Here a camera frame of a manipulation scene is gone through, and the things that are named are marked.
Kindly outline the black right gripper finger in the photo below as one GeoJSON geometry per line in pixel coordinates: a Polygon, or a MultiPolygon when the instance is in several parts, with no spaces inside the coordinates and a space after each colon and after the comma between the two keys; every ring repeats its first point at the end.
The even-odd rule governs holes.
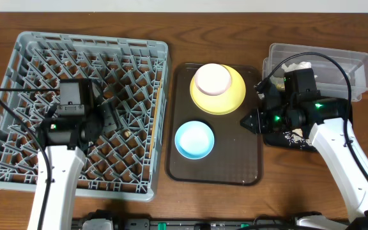
{"type": "Polygon", "coordinates": [[[246,116],[244,116],[240,123],[257,123],[259,109],[252,109],[246,116]]]}
{"type": "Polygon", "coordinates": [[[246,128],[247,130],[251,131],[253,134],[261,133],[260,126],[256,120],[250,120],[250,119],[241,120],[240,125],[246,128]]]}

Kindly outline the colourful snack wrapper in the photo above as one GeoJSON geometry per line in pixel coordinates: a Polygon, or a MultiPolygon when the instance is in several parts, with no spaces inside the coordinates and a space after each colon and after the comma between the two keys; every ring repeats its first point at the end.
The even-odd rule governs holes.
{"type": "Polygon", "coordinates": [[[276,79],[274,84],[279,91],[285,91],[285,84],[283,79],[276,79]]]}

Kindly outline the white paper napkin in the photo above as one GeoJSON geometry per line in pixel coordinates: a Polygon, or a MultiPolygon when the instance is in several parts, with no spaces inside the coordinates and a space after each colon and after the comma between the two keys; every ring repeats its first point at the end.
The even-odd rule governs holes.
{"type": "Polygon", "coordinates": [[[302,62],[300,62],[298,64],[296,64],[296,63],[292,63],[290,65],[283,64],[281,66],[281,68],[285,72],[292,72],[292,71],[295,71],[295,70],[302,70],[302,69],[312,68],[312,65],[311,65],[310,62],[302,61],[302,62]]]}

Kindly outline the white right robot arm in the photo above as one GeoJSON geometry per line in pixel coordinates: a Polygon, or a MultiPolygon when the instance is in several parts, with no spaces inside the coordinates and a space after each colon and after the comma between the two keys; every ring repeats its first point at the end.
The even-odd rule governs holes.
{"type": "Polygon", "coordinates": [[[368,159],[353,132],[351,102],[322,98],[311,68],[286,72],[284,87],[281,93],[271,81],[261,81],[264,104],[246,115],[241,126],[253,134],[274,135],[282,144],[300,129],[303,142],[326,162],[350,220],[366,216],[368,159]]]}

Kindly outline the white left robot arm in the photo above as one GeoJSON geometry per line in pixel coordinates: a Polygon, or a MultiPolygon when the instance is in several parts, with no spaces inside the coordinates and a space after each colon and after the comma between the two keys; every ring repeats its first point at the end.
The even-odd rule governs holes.
{"type": "Polygon", "coordinates": [[[94,79],[63,79],[59,103],[36,127],[38,179],[28,229],[70,229],[79,176],[88,149],[118,127],[94,79]]]}

